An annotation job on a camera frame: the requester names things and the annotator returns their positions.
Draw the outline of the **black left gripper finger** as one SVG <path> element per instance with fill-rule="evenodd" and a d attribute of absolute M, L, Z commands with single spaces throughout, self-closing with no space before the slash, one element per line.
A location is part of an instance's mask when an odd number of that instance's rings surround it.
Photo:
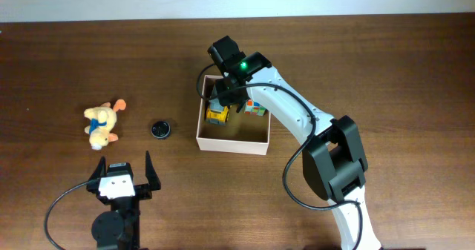
<path fill-rule="evenodd" d="M 101 157 L 97 167 L 95 168 L 94 172 L 90 176 L 89 180 L 100 180 L 102 177 L 106 175 L 107 166 L 106 166 L 106 158 Z"/>
<path fill-rule="evenodd" d="M 161 189 L 161 182 L 159 177 L 157 176 L 157 172 L 154 169 L 149 151 L 145 152 L 145 177 L 148 180 L 148 184 L 151 190 Z"/>

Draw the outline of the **colourful puzzle cube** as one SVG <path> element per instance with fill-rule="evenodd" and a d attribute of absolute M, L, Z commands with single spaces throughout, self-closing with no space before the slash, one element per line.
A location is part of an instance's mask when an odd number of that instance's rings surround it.
<path fill-rule="evenodd" d="M 249 99 L 244 107 L 245 113 L 256 116 L 263 116 L 266 113 L 265 107 Z"/>

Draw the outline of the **yellow grey toy truck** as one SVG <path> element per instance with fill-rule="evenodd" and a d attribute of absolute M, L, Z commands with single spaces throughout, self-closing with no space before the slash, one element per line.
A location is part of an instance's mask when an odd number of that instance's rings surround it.
<path fill-rule="evenodd" d="M 218 98 L 210 99 L 206 108 L 205 121 L 215 125 L 225 125 L 229 120 L 229 106 L 222 106 Z"/>

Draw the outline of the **beige cardboard box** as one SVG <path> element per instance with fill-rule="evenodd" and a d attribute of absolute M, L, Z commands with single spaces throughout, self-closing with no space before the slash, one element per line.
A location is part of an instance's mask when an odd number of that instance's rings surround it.
<path fill-rule="evenodd" d="M 201 151 L 266 155 L 270 142 L 271 113 L 263 116 L 231 108 L 225 125 L 206 121 L 208 102 L 200 101 L 196 140 Z"/>

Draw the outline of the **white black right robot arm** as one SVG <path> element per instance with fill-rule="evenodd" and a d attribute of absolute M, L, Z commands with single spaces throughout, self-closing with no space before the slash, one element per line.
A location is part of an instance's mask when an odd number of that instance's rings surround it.
<path fill-rule="evenodd" d="M 282 182 L 289 197 L 304 208 L 331 211 L 342 249 L 381 249 L 365 202 L 367 158 L 356 123 L 336 119 L 318 109 L 292 88 L 260 53 L 218 53 L 209 50 L 223 78 L 217 98 L 224 105 L 251 99 L 264 106 L 298 140 L 300 146 L 286 164 Z M 298 199 L 287 182 L 291 165 L 302 158 L 307 185 L 326 206 Z"/>

